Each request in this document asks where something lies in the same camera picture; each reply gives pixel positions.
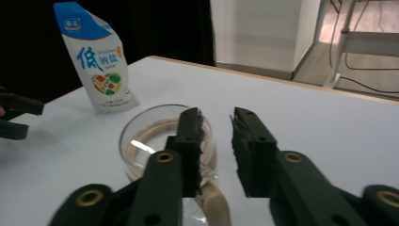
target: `white milk bag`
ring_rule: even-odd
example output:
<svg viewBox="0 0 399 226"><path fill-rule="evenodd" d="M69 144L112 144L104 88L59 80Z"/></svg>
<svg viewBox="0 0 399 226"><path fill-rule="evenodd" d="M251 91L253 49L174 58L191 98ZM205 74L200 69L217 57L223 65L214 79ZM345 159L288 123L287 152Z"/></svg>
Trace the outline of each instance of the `white milk bag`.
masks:
<svg viewBox="0 0 399 226"><path fill-rule="evenodd" d="M138 105L128 89L120 38L111 26L75 2L55 3L56 20L88 97L97 112L117 113Z"/></svg>

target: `white table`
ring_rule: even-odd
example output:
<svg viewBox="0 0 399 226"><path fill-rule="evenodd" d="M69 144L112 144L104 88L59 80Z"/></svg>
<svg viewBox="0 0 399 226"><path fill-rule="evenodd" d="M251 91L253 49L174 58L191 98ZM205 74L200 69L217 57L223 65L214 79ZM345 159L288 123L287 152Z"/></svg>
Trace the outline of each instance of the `white table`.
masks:
<svg viewBox="0 0 399 226"><path fill-rule="evenodd" d="M399 104L147 57L129 66L130 88L141 105L119 114L96 114L84 89L62 96L43 116L22 115L27 139L0 139L0 225L47 225L78 187L128 184L118 141L139 112L163 104L197 106L213 126L217 183L233 225L274 225L268 200L247 199L236 174L229 115L254 111L281 150L307 155L335 186L360 195L371 184L399 187Z"/></svg>

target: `floor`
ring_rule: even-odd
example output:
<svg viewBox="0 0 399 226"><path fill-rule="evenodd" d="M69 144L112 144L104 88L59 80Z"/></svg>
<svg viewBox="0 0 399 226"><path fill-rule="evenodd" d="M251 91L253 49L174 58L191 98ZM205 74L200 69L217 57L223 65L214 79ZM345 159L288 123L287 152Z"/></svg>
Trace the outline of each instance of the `floor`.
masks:
<svg viewBox="0 0 399 226"><path fill-rule="evenodd" d="M335 59L335 51L337 49L340 31L343 28L343 22L346 17L349 2L350 1L348 0L343 0L336 32L332 40L331 60ZM359 20L359 16L364 8L365 10L363 15ZM337 12L331 4L328 4L319 40L315 43L311 53L306 57L303 65L295 75L294 81L323 86L327 77L332 73L329 63L329 48L336 18ZM399 1L370 1L369 3L367 3L367 1L357 2L350 25L351 30L354 30L355 26L358 31L399 33ZM335 89L359 92L365 95L378 96L399 101L398 57L349 54L347 56L347 65L354 69L376 69L349 69L345 65L345 56L343 56L340 63L339 73L343 77L353 79L365 86L385 92L367 89L353 81L342 78L338 81Z"/></svg>

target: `brass screw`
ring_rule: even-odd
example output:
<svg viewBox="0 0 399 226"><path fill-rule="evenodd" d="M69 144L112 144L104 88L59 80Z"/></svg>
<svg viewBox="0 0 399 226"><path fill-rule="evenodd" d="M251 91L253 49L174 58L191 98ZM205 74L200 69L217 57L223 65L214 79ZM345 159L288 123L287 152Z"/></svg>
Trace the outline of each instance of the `brass screw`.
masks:
<svg viewBox="0 0 399 226"><path fill-rule="evenodd" d="M79 195L76 204L79 206L91 206L103 198L104 194L100 190L87 190Z"/></svg>

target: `white wall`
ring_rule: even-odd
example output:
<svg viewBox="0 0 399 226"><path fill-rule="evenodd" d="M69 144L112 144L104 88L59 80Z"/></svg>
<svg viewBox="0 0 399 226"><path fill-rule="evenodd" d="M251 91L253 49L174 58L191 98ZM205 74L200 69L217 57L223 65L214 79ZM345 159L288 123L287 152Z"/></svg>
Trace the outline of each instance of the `white wall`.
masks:
<svg viewBox="0 0 399 226"><path fill-rule="evenodd" d="M313 44L319 8L320 1L302 0L296 34L293 69L296 68L302 57L305 56L306 52Z"/></svg>
<svg viewBox="0 0 399 226"><path fill-rule="evenodd" d="M320 0L211 0L215 30L215 60L218 62L292 72L308 38L298 40L300 18L306 24L312 16L310 2Z"/></svg>

